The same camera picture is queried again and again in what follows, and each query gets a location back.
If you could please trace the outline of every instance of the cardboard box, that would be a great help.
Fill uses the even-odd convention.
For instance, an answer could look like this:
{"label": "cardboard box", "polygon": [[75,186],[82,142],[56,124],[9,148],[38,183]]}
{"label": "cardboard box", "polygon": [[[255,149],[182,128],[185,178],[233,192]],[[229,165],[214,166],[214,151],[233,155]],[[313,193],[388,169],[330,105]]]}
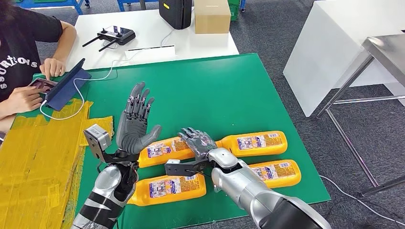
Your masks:
{"label": "cardboard box", "polygon": [[228,33],[231,11],[227,0],[195,0],[195,33]]}

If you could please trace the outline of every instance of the person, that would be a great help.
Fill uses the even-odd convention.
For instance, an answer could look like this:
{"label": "person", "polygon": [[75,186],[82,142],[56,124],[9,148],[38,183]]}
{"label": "person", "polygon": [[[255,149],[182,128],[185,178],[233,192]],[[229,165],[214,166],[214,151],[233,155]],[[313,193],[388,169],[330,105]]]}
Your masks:
{"label": "person", "polygon": [[[71,24],[0,0],[0,133],[8,132],[15,114],[40,107],[44,89],[28,87],[34,73],[61,76],[76,38]],[[58,42],[41,64],[35,42]]]}

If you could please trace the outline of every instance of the robotic arm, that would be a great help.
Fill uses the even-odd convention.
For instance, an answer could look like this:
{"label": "robotic arm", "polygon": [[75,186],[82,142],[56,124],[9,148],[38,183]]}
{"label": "robotic arm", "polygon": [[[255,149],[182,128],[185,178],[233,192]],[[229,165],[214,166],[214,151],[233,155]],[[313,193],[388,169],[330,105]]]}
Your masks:
{"label": "robotic arm", "polygon": [[195,153],[195,162],[169,160],[166,174],[192,176],[207,165],[213,167],[214,190],[223,190],[253,219],[258,229],[330,229],[329,223],[313,208],[296,197],[281,195],[227,149],[217,148],[206,132],[183,128],[179,136]]}
{"label": "robotic arm", "polygon": [[[139,153],[156,141],[161,126],[146,134],[148,115],[154,98],[146,102],[149,89],[138,83],[122,112],[118,130],[118,150],[107,154],[111,145],[108,133],[94,125],[84,131],[93,155],[107,167],[98,175],[94,188],[73,221],[72,229],[112,229],[138,180]],[[259,229],[330,229],[329,223],[299,198],[287,197],[268,189],[248,165],[228,150],[218,148],[205,132],[183,128],[179,136],[195,153],[195,161],[180,163],[169,160],[165,164],[170,176],[193,176],[212,166],[216,192],[223,190],[235,204],[244,209]]]}
{"label": "robotic arm", "polygon": [[161,126],[153,127],[146,134],[148,115],[154,98],[146,102],[149,89],[143,93],[145,83],[137,83],[122,112],[117,131],[118,150],[107,154],[111,145],[108,133],[93,125],[84,131],[93,155],[107,163],[98,175],[94,188],[80,209],[71,229],[111,229],[121,215],[129,198],[135,192],[138,180],[138,159],[142,149],[156,141]]}

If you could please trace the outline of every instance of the gray carpet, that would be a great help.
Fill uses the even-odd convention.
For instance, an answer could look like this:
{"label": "gray carpet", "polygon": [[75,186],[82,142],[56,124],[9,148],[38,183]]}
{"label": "gray carpet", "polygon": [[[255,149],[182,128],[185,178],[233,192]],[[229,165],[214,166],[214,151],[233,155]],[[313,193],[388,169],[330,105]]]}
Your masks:
{"label": "gray carpet", "polygon": [[[304,116],[282,73],[312,3],[312,0],[247,0],[246,12],[240,15],[239,21],[231,23],[231,34],[240,53],[259,54],[319,173],[334,180],[349,194],[355,195],[371,187],[370,182],[327,115],[321,119]],[[147,8],[156,9],[157,4],[147,3]],[[130,10],[139,9],[138,4],[130,6]],[[76,11],[71,8],[37,11],[72,24],[77,19]],[[91,8],[83,7],[84,14],[115,11],[119,9],[114,0],[93,0]],[[55,49],[54,44],[38,43],[38,46],[41,59],[51,56]],[[344,97],[382,95],[390,95],[390,92],[383,85],[374,85],[351,88]],[[332,111],[380,183],[405,175],[405,142],[402,140],[405,108],[398,101],[340,105],[332,108]],[[332,205],[347,199],[331,183],[324,183],[332,201],[314,205],[322,215]],[[402,185],[366,200],[386,208],[390,213],[396,213],[401,217],[397,219],[404,222],[404,192],[405,186]],[[373,208],[383,215],[389,215],[380,207]],[[376,216],[355,201],[337,204],[328,220],[334,229],[361,229],[366,228],[366,225],[376,229],[397,228],[395,223]],[[255,227],[250,218],[244,217],[191,228]]]}

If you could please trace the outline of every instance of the green table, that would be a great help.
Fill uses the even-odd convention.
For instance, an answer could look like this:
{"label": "green table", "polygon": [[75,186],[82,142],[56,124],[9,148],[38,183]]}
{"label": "green table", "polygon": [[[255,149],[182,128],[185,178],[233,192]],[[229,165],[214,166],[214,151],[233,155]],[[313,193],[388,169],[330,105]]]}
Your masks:
{"label": "green table", "polygon": [[[93,78],[105,76],[108,69],[89,71]],[[149,129],[163,126],[159,137],[176,136],[182,127],[206,131],[214,140],[227,135],[280,130],[288,140],[285,153],[275,156],[244,157],[248,164],[293,159],[302,180],[295,186],[275,191],[296,196],[307,203],[330,200],[287,111],[284,108],[257,54],[243,54],[176,62],[151,63],[117,68],[110,80],[87,84],[87,100],[94,101],[90,118],[114,116],[117,129],[119,116],[137,82],[145,81],[155,102],[149,115]],[[113,145],[108,153],[113,153]],[[93,188],[97,177],[96,160],[89,148],[80,185],[76,212]],[[164,166],[138,170],[140,179],[164,175]],[[214,193],[212,181],[206,179],[207,194],[201,198],[147,207],[128,205],[123,222],[125,229],[178,228],[217,220],[245,216],[224,192]]]}

